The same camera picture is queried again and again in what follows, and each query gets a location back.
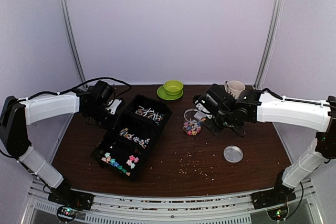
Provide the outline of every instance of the green saucer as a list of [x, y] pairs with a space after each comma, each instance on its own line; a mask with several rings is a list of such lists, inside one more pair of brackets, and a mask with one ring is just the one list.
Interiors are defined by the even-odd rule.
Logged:
[[159, 87], [156, 93], [161, 99], [167, 100], [167, 101], [174, 101], [180, 98], [181, 96], [183, 96], [183, 90], [178, 95], [169, 95], [166, 93], [166, 90], [163, 88], [163, 86]]

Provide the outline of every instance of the green bowl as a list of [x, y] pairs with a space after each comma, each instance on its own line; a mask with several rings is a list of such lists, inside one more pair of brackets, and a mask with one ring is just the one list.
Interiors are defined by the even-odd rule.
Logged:
[[183, 90], [183, 83], [175, 80], [167, 81], [163, 85], [163, 88], [169, 95], [178, 95]]

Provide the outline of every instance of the white mug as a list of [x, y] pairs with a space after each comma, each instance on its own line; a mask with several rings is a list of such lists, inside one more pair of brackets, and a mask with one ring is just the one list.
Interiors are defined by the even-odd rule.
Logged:
[[232, 94], [237, 99], [240, 93], [245, 90], [245, 85], [240, 81], [226, 81], [224, 89], [227, 93]]

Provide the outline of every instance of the glass jar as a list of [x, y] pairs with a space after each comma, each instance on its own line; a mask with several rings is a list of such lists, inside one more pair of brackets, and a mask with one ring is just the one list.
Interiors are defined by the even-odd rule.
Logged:
[[205, 114], [197, 109], [188, 109], [184, 112], [183, 130], [189, 136], [196, 136], [202, 129]]

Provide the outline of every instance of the dark brown tabletop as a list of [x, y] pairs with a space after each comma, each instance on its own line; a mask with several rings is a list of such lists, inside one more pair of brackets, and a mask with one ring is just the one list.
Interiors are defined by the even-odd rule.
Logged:
[[[127, 103], [137, 93], [158, 99], [158, 87], [135, 86], [122, 97]], [[173, 114], [134, 182], [99, 167], [90, 157], [106, 131], [85, 126], [87, 120], [80, 114], [73, 117], [52, 164], [71, 180], [73, 188], [119, 195], [182, 197], [272, 187], [277, 174], [290, 162], [271, 123], [246, 123], [244, 138], [229, 129], [219, 136], [205, 127], [196, 136], [183, 132], [184, 111], [194, 108], [192, 97], [208, 87], [185, 86], [182, 98], [165, 101]], [[224, 159], [223, 150], [228, 145], [241, 148], [242, 161], [229, 163]]]

